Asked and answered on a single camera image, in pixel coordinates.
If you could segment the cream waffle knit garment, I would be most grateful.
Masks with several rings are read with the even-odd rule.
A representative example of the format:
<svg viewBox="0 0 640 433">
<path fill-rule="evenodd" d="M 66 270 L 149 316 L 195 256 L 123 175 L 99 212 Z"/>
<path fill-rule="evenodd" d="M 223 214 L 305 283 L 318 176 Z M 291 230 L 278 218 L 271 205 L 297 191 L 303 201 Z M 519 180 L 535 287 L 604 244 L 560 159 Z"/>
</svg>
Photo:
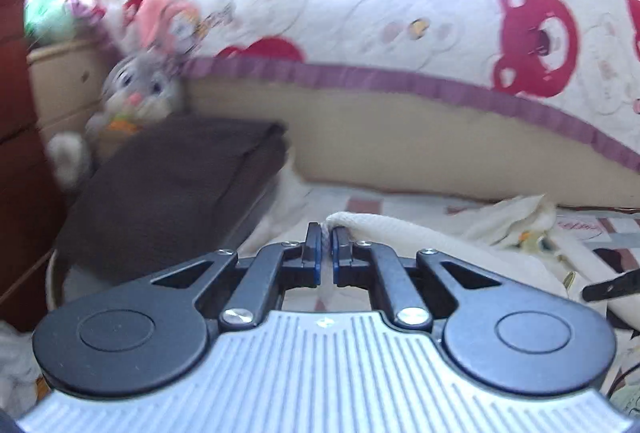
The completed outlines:
<svg viewBox="0 0 640 433">
<path fill-rule="evenodd" d="M 584 303 L 582 289 L 608 283 L 615 271 L 562 228 L 546 196 L 516 197 L 432 219 L 335 212 L 324 231 L 344 226 L 356 240 L 385 242 L 401 254 L 439 249 L 526 285 Z"/>
</svg>

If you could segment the light green garment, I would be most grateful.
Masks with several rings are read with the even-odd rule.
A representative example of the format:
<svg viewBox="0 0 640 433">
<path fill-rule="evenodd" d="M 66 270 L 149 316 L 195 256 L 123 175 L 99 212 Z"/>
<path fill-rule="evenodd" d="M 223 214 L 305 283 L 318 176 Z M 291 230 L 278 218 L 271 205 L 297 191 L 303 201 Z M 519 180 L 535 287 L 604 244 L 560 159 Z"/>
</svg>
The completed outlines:
<svg viewBox="0 0 640 433">
<path fill-rule="evenodd" d="M 614 407 L 626 415 L 639 419 L 640 417 L 640 385 L 625 385 L 611 397 Z"/>
</svg>

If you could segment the folded dark brown sweater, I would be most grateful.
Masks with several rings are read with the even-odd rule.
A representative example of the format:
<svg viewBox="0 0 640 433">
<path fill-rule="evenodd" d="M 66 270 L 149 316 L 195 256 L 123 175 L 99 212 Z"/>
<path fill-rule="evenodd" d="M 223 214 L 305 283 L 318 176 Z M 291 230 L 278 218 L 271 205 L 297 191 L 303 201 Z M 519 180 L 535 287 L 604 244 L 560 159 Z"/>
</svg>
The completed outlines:
<svg viewBox="0 0 640 433">
<path fill-rule="evenodd" d="M 197 115 L 145 128 L 81 191 L 58 257 L 116 285 L 237 248 L 274 199 L 285 132 L 278 122 Z"/>
</svg>

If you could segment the beige bed base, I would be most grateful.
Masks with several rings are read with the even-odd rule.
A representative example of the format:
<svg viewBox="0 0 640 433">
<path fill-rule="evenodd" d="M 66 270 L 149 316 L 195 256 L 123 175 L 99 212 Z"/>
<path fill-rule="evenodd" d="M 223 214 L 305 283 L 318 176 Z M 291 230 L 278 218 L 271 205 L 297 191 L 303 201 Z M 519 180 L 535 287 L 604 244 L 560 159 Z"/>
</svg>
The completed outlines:
<svg viewBox="0 0 640 433">
<path fill-rule="evenodd" d="M 579 208 L 638 208 L 639 175 L 591 146 L 495 113 L 408 94 L 202 78 L 191 107 L 280 121 L 311 182 L 499 201 L 548 194 Z"/>
</svg>

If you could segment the grey bunny plush toy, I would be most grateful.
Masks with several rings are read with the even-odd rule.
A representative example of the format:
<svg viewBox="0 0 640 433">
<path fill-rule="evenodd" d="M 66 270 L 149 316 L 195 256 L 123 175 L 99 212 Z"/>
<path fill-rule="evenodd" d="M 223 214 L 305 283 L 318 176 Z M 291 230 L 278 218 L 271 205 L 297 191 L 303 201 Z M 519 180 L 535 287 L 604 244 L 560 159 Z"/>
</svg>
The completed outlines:
<svg viewBox="0 0 640 433">
<path fill-rule="evenodd" d="M 168 58 L 144 50 L 120 60 L 107 75 L 99 109 L 85 128 L 57 133 L 47 142 L 56 182 L 64 191 L 75 191 L 90 177 L 104 130 L 131 134 L 184 107 L 181 82 Z"/>
</svg>

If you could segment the bear print quilt purple trim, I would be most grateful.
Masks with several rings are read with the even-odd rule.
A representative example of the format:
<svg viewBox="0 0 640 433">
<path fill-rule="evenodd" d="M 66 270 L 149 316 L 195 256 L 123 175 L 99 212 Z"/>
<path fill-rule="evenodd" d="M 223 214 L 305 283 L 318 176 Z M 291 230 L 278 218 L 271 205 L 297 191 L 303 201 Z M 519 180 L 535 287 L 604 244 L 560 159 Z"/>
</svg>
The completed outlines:
<svg viewBox="0 0 640 433">
<path fill-rule="evenodd" d="M 192 78 L 410 93 L 639 166 L 638 0 L 58 0 L 57 37 L 148 48 Z"/>
</svg>

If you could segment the red wooden dresser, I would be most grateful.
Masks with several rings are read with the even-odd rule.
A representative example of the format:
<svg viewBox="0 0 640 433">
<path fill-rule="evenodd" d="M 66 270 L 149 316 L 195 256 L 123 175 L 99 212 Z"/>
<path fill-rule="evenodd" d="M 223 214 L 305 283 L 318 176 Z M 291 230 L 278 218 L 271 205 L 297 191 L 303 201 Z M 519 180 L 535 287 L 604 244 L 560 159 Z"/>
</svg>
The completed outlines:
<svg viewBox="0 0 640 433">
<path fill-rule="evenodd" d="M 20 331 L 47 312 L 47 255 L 65 216 L 38 130 L 24 0 L 1 0 L 1 319 Z"/>
</svg>

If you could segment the grey cloth on floor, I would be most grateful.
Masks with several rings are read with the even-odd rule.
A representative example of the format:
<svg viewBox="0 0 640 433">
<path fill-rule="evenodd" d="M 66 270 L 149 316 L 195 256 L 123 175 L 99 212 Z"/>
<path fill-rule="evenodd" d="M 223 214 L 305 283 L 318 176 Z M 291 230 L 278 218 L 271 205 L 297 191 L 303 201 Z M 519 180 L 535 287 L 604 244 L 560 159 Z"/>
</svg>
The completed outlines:
<svg viewBox="0 0 640 433">
<path fill-rule="evenodd" d="M 17 419 L 50 393 L 32 350 L 32 334 L 0 325 L 1 409 Z"/>
</svg>

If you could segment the beige bedside cabinet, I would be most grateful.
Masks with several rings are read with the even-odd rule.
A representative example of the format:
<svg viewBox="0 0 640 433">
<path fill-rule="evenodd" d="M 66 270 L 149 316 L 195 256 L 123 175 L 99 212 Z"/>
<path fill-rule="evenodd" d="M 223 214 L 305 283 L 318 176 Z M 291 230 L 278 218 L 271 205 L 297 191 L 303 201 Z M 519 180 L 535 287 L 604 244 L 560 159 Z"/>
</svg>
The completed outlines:
<svg viewBox="0 0 640 433">
<path fill-rule="evenodd" d="M 98 109 L 114 57 L 95 42 L 79 40 L 35 49 L 27 62 L 42 141 L 60 132 L 82 133 Z"/>
</svg>

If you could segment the green plastic bag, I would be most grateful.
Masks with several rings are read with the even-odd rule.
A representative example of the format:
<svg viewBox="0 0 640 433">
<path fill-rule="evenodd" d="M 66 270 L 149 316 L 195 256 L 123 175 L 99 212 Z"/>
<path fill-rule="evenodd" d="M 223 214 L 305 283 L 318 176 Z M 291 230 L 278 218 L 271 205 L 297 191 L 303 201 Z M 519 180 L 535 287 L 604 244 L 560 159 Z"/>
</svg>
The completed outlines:
<svg viewBox="0 0 640 433">
<path fill-rule="evenodd" d="M 69 42 L 76 33 L 67 0 L 25 0 L 24 27 L 30 47 Z"/>
</svg>

